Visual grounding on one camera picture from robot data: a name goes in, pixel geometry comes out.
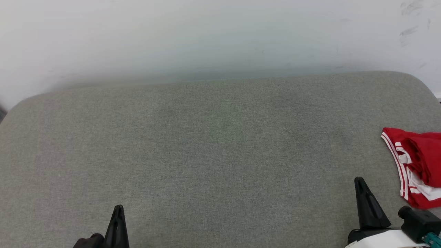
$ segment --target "folded red garment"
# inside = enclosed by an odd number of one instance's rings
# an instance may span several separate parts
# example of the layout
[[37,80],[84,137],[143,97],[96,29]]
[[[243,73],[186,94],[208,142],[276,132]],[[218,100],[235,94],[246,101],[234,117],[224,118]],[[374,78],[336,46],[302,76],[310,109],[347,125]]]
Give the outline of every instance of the folded red garment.
[[400,174],[400,195],[412,207],[441,206],[441,133],[417,134],[384,128],[381,137]]

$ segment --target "gray fabric surface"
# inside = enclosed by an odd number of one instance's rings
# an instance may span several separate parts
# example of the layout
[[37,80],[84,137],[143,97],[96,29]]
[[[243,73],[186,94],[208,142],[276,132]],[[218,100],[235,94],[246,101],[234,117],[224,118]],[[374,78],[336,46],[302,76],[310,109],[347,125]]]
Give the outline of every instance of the gray fabric surface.
[[356,176],[402,223],[382,128],[440,123],[431,92],[397,72],[32,97],[0,125],[0,247],[71,248],[123,204],[132,248],[341,248]]

